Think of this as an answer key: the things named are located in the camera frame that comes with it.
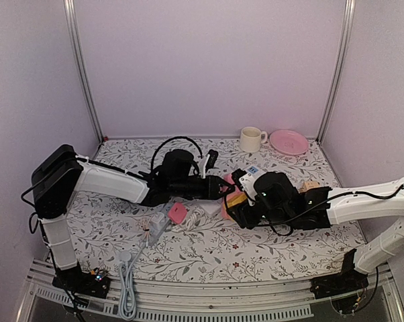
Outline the pink triangular socket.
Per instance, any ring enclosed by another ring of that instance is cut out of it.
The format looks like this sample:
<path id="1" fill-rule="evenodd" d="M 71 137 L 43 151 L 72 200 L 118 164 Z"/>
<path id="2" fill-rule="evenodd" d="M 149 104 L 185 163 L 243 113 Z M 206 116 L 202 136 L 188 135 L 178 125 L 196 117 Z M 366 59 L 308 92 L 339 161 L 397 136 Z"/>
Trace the pink triangular socket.
<path id="1" fill-rule="evenodd" d="M 225 179 L 226 181 L 228 181 L 228 182 L 231 183 L 231 184 L 234 184 L 234 181 L 233 181 L 233 179 L 232 179 L 232 174 L 231 174 L 231 172 L 229 172 L 228 174 L 225 174 L 225 175 L 223 176 L 223 179 Z M 239 188 L 235 188 L 235 191 L 234 191 L 233 193 L 230 193 L 228 196 L 226 196 L 226 200 L 227 200 L 227 197 L 231 197 L 231 196 L 239 195 L 239 194 L 243 194 L 243 192 L 240 191 Z M 222 205 L 221 205 L 221 216 L 222 216 L 224 219 L 228 219 L 228 220 L 230 220 L 230 221 L 232 220 L 232 218 L 230 217 L 230 215 L 229 215 L 228 212 L 226 211 L 226 207 L 225 207 L 225 202 L 224 202 L 224 201 L 222 202 Z"/>

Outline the yellow square adapter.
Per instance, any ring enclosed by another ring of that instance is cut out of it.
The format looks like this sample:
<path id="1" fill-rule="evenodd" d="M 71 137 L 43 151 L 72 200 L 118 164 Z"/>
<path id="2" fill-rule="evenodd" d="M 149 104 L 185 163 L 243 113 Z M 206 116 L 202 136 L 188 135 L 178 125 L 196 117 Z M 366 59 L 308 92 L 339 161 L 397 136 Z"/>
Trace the yellow square adapter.
<path id="1" fill-rule="evenodd" d="M 247 201 L 247 197 L 245 194 L 239 194 L 239 195 L 227 197 L 227 200 L 226 200 L 228 208 L 235 207 L 236 205 L 239 205 L 240 203 L 245 203 L 246 201 Z"/>

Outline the white power strip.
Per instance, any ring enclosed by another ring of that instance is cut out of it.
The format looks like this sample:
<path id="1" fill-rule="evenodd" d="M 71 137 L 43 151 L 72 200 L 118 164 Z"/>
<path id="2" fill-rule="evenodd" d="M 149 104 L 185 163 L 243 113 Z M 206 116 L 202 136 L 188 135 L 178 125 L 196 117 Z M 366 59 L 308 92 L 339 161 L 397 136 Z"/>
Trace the white power strip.
<path id="1" fill-rule="evenodd" d="M 244 169 L 245 175 L 254 182 L 259 176 L 262 176 L 266 171 L 257 167 L 257 166 L 249 166 Z M 245 194 L 238 188 L 235 188 L 235 191 L 227 196 L 228 207 L 232 208 L 234 205 L 237 205 L 243 201 L 247 201 L 247 197 Z M 226 212 L 224 202 L 222 199 L 218 201 L 201 201 L 199 203 L 200 208 L 204 210 L 207 215 L 216 215 L 220 213 L 220 215 L 224 219 L 231 220 L 232 218 Z"/>

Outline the beige dragon cube adapter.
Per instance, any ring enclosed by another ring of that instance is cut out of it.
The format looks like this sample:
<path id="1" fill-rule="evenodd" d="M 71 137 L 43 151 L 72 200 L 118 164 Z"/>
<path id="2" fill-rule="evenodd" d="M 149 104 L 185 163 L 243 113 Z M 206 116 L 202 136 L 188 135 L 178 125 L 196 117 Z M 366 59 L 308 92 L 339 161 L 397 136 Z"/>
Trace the beige dragon cube adapter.
<path id="1" fill-rule="evenodd" d="M 311 189 L 316 189 L 319 187 L 320 187 L 320 184 L 317 181 L 307 180 L 307 181 L 302 182 L 301 186 L 299 187 L 299 192 L 305 193 Z"/>

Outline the pink square charger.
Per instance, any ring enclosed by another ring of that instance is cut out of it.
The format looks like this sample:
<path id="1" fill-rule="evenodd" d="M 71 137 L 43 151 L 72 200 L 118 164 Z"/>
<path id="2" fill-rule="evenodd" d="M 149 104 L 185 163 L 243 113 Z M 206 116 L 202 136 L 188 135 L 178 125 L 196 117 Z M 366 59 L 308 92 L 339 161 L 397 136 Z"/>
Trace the pink square charger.
<path id="1" fill-rule="evenodd" d="M 187 209 L 182 203 L 174 203 L 167 213 L 174 224 L 181 224 L 187 216 Z"/>

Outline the white phone charger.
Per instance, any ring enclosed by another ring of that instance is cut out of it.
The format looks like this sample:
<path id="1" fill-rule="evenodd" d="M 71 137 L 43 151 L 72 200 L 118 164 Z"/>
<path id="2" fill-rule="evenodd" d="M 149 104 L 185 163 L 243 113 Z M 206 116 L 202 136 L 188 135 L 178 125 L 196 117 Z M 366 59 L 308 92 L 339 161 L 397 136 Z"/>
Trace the white phone charger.
<path id="1" fill-rule="evenodd" d="M 161 230 L 164 227 L 165 223 L 166 223 L 165 214 L 161 212 L 155 213 L 150 219 L 151 227 L 152 229 L 155 230 Z"/>

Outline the grey small power strip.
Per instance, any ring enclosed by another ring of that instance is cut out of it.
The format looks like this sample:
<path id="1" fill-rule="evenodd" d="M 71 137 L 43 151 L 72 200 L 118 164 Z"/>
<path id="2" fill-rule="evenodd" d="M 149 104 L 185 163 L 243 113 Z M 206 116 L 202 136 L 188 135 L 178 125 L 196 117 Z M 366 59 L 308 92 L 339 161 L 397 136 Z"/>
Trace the grey small power strip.
<path id="1" fill-rule="evenodd" d="M 166 223 L 161 230 L 152 229 L 151 224 L 150 224 L 151 218 L 149 219 L 148 230 L 147 230 L 148 235 L 146 237 L 146 246 L 147 247 L 153 246 L 158 241 L 160 236 L 165 232 L 166 228 L 170 225 L 170 219 L 168 218 L 167 215 L 165 215 L 165 217 L 166 217 Z"/>

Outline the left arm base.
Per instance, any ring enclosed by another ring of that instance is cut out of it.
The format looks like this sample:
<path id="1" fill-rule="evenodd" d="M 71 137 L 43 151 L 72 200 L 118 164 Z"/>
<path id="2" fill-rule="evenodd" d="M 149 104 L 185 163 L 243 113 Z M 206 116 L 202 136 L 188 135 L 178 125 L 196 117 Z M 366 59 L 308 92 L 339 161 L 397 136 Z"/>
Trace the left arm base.
<path id="1" fill-rule="evenodd" d="M 55 273 L 52 285 L 56 288 L 99 299 L 107 298 L 111 279 L 106 270 L 95 268 L 90 272 L 84 272 L 77 263 L 75 267 L 66 270 L 56 268 Z"/>

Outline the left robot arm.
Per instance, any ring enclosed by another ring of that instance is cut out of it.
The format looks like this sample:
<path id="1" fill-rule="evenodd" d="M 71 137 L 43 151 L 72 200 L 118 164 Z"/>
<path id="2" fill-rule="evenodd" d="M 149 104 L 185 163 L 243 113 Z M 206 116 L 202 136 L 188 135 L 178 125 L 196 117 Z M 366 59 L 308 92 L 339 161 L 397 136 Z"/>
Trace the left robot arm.
<path id="1" fill-rule="evenodd" d="M 148 173 L 134 173 L 79 156 L 68 144 L 60 146 L 32 173 L 32 185 L 21 194 L 24 203 L 34 208 L 52 252 L 60 278 L 71 290 L 87 285 L 79 265 L 66 223 L 68 204 L 80 191 L 116 197 L 155 207 L 173 197 L 186 200 L 217 201 L 235 190 L 223 178 L 209 175 L 218 153 L 195 160 L 192 153 L 175 149 L 165 154 L 159 166 Z"/>

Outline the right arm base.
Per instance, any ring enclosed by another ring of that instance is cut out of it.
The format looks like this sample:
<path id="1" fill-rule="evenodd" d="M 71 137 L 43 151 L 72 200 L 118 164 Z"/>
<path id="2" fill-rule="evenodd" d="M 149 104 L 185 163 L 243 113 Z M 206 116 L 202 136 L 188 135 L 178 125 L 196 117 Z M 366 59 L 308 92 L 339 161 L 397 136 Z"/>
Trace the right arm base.
<path id="1" fill-rule="evenodd" d="M 379 284 L 379 269 L 376 267 L 376 282 L 373 292 L 369 299 L 362 305 L 361 301 L 363 295 L 367 292 L 369 286 L 368 274 L 360 273 L 356 270 L 353 262 L 357 249 L 352 249 L 345 253 L 342 260 L 341 270 L 335 274 L 329 274 L 326 276 L 319 276 L 311 279 L 310 291 L 314 294 L 316 299 L 324 299 L 346 292 L 362 290 L 360 294 L 356 295 L 354 303 L 347 307 L 341 307 L 340 301 L 337 300 L 337 304 L 333 306 L 337 313 L 340 315 L 354 315 L 355 313 L 365 309 L 373 300 L 378 284 Z"/>

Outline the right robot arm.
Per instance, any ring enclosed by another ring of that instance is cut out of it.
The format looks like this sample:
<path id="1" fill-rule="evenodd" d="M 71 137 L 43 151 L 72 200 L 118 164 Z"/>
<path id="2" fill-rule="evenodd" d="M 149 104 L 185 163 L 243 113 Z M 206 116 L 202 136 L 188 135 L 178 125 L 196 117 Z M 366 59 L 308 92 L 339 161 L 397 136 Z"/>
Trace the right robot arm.
<path id="1" fill-rule="evenodd" d="M 369 244 L 346 253 L 334 286 L 349 292 L 378 265 L 404 250 L 404 177 L 357 188 L 321 186 L 299 192 L 282 172 L 264 172 L 254 166 L 238 169 L 232 179 L 245 199 L 225 205 L 241 227 L 253 229 L 288 225 L 291 230 L 327 229 L 360 219 L 396 217 L 390 228 Z"/>

